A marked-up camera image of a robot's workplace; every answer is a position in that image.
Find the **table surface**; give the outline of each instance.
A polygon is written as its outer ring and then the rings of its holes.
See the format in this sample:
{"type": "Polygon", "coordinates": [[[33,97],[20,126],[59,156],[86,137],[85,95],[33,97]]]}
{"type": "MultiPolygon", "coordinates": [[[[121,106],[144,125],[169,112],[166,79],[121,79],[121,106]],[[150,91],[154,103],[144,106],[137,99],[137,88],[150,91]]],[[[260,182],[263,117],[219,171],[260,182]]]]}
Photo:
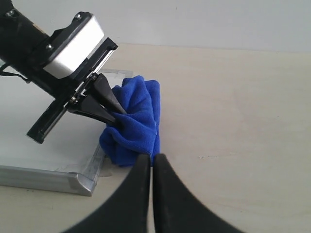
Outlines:
{"type": "MultiPolygon", "coordinates": [[[[310,61],[302,53],[124,44],[106,68],[161,83],[162,152],[207,207],[249,233],[306,233],[310,61]]],[[[106,165],[91,198],[0,187],[0,232],[63,231],[101,205],[128,171],[106,165]]]]}

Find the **blue towel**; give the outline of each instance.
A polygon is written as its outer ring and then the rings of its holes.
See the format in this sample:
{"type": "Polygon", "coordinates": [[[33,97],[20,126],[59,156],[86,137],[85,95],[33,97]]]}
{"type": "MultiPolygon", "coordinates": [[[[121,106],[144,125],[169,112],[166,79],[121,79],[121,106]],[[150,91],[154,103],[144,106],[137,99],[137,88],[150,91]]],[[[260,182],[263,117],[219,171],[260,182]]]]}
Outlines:
{"type": "Polygon", "coordinates": [[[160,84],[155,80],[145,81],[142,76],[126,78],[122,87],[112,89],[127,114],[114,113],[123,125],[122,129],[107,126],[100,145],[112,163],[133,166],[139,154],[153,158],[160,153],[160,84]]]}

